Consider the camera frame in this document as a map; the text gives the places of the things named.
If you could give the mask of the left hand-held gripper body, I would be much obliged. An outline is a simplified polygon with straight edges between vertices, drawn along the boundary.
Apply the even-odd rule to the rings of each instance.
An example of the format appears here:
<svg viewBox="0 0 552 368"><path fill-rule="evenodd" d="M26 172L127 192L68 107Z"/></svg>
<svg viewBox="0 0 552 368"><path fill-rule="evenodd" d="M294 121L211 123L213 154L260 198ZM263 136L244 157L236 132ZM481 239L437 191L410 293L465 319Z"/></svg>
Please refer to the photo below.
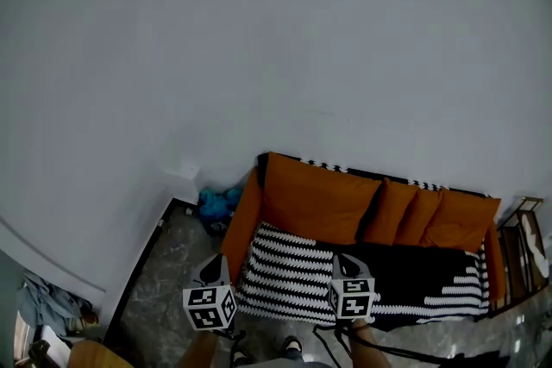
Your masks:
<svg viewBox="0 0 552 368"><path fill-rule="evenodd" d="M227 329L237 311L232 284L184 289L182 303L185 314L196 331Z"/></svg>

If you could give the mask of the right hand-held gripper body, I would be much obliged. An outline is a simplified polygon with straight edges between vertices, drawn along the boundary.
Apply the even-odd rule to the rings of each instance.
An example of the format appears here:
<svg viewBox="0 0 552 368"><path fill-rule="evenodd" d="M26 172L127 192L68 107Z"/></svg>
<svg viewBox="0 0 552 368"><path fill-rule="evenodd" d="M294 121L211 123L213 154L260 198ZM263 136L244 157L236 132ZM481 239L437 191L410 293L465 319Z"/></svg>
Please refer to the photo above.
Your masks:
<svg viewBox="0 0 552 368"><path fill-rule="evenodd" d="M329 305L337 320L366 320L375 298L375 279L332 279L329 284Z"/></svg>

